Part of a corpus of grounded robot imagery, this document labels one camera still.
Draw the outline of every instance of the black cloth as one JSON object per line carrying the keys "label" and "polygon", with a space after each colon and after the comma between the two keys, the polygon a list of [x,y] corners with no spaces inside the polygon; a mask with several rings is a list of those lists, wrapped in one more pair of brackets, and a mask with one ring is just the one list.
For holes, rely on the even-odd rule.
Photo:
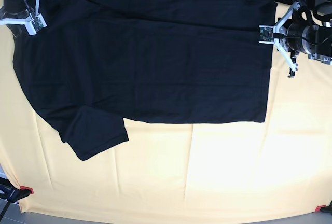
{"label": "black cloth", "polygon": [[266,0],[41,0],[48,26],[15,38],[36,112],[86,160],[149,123],[264,122],[274,23]]}

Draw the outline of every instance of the t-shirt sleeve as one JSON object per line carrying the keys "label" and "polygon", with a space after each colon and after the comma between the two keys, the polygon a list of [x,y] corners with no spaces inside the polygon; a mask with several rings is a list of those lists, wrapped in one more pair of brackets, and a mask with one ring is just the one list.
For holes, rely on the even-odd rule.
{"label": "t-shirt sleeve", "polygon": [[59,132],[79,159],[85,161],[128,141],[123,118],[91,106],[41,109],[38,114]]}

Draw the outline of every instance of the black t-shirt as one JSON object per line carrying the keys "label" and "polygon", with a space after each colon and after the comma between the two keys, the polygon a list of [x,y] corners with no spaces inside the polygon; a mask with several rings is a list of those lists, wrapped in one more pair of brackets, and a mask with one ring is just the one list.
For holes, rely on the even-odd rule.
{"label": "black t-shirt", "polygon": [[86,160],[149,123],[264,122],[274,23],[266,0],[41,0],[48,26],[15,38],[36,112]]}

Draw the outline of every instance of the red clip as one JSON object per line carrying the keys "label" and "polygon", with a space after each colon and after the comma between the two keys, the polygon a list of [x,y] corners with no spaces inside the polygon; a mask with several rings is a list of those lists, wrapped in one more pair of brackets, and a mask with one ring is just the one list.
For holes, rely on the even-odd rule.
{"label": "red clip", "polygon": [[21,186],[21,188],[20,188],[20,189],[28,189],[28,190],[30,190],[30,191],[31,191],[31,194],[33,194],[33,189],[32,189],[32,188],[25,187],[25,186]]}
{"label": "red clip", "polygon": [[318,206],[315,210],[315,212],[319,212],[321,210],[322,207],[326,207],[326,205],[322,205],[322,206]]}

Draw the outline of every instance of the yellow fabric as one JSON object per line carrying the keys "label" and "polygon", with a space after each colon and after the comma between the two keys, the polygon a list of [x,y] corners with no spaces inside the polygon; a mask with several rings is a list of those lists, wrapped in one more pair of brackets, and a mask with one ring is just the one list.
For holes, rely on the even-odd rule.
{"label": "yellow fabric", "polygon": [[[280,5],[277,16],[288,7]],[[332,200],[332,67],[275,50],[265,123],[146,124],[80,161],[31,108],[0,27],[0,163],[32,187],[23,212],[114,224],[246,223],[309,213]]]}

